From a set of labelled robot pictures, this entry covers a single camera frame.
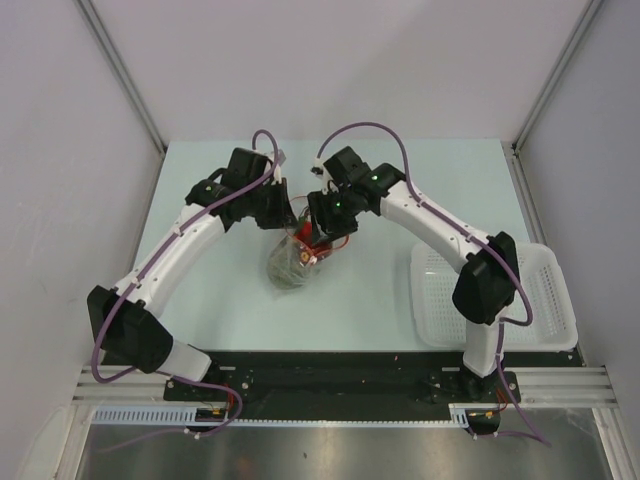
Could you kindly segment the fake red apple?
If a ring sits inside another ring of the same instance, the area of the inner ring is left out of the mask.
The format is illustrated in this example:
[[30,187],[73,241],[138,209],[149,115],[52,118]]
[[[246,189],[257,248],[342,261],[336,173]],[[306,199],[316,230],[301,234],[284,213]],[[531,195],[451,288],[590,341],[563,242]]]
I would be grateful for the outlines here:
[[316,246],[310,248],[311,257],[315,258],[317,262],[325,260],[329,255],[333,253],[332,242],[321,242]]

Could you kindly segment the clear zip top bag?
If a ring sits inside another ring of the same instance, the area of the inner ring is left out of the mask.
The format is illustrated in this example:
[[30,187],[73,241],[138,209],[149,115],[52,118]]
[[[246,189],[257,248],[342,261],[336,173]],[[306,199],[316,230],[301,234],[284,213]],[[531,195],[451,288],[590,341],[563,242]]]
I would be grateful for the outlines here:
[[266,274],[271,284],[280,291],[293,291],[307,285],[323,269],[330,256],[344,249],[350,240],[347,235],[338,241],[311,245],[311,214],[307,197],[295,196],[291,200],[295,222],[283,229],[283,236],[271,250],[266,263]]

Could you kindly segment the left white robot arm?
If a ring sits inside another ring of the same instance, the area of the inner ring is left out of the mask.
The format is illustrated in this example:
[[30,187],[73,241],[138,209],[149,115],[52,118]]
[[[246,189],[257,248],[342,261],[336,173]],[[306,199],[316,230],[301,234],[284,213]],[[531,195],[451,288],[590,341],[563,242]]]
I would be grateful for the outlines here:
[[151,253],[113,287],[94,287],[87,306],[94,336],[91,367],[100,352],[124,361],[130,369],[186,379],[197,398],[214,397],[220,374],[210,356],[176,340],[160,321],[181,280],[198,258],[245,218],[263,230],[295,222],[281,149],[270,155],[236,148],[226,167],[196,183],[170,230]]

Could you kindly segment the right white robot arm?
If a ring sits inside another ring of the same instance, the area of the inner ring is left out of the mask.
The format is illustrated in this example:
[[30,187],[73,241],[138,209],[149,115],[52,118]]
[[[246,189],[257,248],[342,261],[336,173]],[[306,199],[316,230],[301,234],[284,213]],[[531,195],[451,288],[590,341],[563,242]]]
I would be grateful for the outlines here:
[[452,300],[467,321],[463,365],[468,371],[461,388],[473,401],[486,400],[498,385],[498,317],[513,302],[519,277],[514,240],[504,232],[491,236],[464,226],[398,168],[388,163],[370,168],[350,147],[315,159],[311,171],[322,182],[307,196],[314,245],[355,233],[358,215],[371,212],[414,234],[457,273]]

